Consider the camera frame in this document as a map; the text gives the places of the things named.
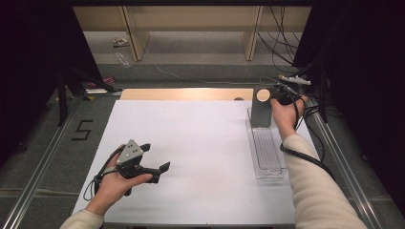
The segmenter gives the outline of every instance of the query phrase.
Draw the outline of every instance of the white sheet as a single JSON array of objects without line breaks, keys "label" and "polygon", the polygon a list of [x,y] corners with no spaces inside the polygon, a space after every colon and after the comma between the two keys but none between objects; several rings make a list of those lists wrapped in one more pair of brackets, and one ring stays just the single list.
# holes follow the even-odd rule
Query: white sheet
[{"label": "white sheet", "polygon": [[[159,184],[133,188],[116,203],[107,222],[137,225],[278,225],[294,223],[289,185],[254,174],[245,119],[250,101],[117,101],[83,192],[120,144],[151,143],[141,165],[171,161]],[[310,143],[303,123],[299,134]]]}]

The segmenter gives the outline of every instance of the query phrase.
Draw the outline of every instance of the metal rail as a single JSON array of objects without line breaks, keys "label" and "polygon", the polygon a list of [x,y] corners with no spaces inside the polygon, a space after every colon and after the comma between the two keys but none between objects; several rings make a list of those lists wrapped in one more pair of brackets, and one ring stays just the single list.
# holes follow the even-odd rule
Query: metal rail
[{"label": "metal rail", "polygon": [[[316,106],[314,98],[309,99],[310,106]],[[378,229],[383,228],[380,219],[375,213],[372,204],[367,199],[366,194],[364,193],[361,185],[357,181],[351,166],[345,158],[342,150],[339,147],[336,139],[334,138],[333,133],[330,130],[328,123],[324,123],[319,114],[315,114],[315,121],[318,124],[318,127],[322,133],[323,138],[330,147],[330,152],[333,155],[333,158],[342,173],[343,179],[345,179],[346,184],[352,194],[353,200],[357,205],[357,208],[361,214],[361,217],[366,224],[367,228]]]},{"label": "metal rail", "polygon": [[25,213],[27,212],[33,196],[35,195],[35,191],[38,188],[39,184],[41,183],[43,177],[45,176],[48,167],[50,166],[53,156],[57,151],[60,142],[62,141],[62,136],[64,136],[66,130],[69,127],[70,120],[75,113],[76,108],[80,104],[82,98],[76,97],[71,105],[71,111],[69,112],[68,116],[66,117],[65,122],[62,126],[57,127],[55,134],[53,135],[53,139],[51,140],[50,144],[48,145],[45,154],[41,157],[41,160],[36,166],[35,171],[33,172],[30,181],[22,191],[19,199],[14,204],[6,223],[3,225],[4,229],[13,229],[18,228],[21,220],[23,219]]}]

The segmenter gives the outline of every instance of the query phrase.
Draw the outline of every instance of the handheld controller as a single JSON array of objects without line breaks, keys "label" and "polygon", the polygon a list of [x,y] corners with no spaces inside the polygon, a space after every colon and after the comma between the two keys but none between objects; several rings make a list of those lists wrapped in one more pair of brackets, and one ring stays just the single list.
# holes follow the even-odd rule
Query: handheld controller
[{"label": "handheld controller", "polygon": [[[144,168],[141,166],[140,161],[143,158],[143,153],[149,151],[150,147],[150,144],[138,146],[133,139],[130,139],[126,145],[118,148],[115,151],[116,154],[119,154],[117,159],[117,167],[105,168],[106,166],[104,165],[98,175],[96,175],[94,178],[95,193],[99,188],[103,176],[114,172],[120,173],[127,179],[137,177],[142,174],[151,174],[152,178],[149,179],[147,183],[159,183],[160,175],[169,170],[170,162],[161,165],[158,169]],[[132,188],[125,193],[125,196],[131,195],[131,191]]]},{"label": "handheld controller", "polygon": [[274,85],[269,90],[271,98],[277,99],[281,105],[291,104],[301,98],[301,95],[287,85]]}]

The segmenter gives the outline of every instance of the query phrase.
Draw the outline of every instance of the human hand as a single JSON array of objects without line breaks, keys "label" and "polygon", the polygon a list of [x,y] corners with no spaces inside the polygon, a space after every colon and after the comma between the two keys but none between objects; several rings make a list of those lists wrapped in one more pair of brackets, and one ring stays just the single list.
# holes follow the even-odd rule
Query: human hand
[{"label": "human hand", "polygon": [[[106,168],[117,167],[116,154]],[[107,210],[119,201],[132,187],[144,183],[152,178],[150,174],[144,174],[130,179],[124,178],[120,173],[111,173],[103,177],[95,197],[89,202],[86,210],[100,216],[104,216]]]},{"label": "human hand", "polygon": [[[298,107],[299,117],[304,113],[304,101],[308,101],[308,98],[304,95],[302,95],[301,98],[302,99],[298,99],[295,102]],[[279,129],[280,137],[284,141],[288,135],[295,134],[294,124],[296,121],[296,113],[294,105],[291,103],[283,106],[277,101],[277,99],[270,99],[270,104],[273,113],[273,120]]]}]

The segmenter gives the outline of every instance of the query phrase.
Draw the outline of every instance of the sleeve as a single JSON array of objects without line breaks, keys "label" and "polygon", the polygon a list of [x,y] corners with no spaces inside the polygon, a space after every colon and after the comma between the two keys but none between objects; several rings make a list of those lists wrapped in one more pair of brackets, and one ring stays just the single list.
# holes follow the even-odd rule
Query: sleeve
[{"label": "sleeve", "polygon": [[99,229],[103,222],[104,217],[86,210],[81,210],[66,219],[60,228]]},{"label": "sleeve", "polygon": [[[312,147],[299,135],[289,135],[283,145],[316,158]],[[288,154],[285,154],[285,160],[295,206],[296,228],[367,228],[339,186],[322,168]]]}]

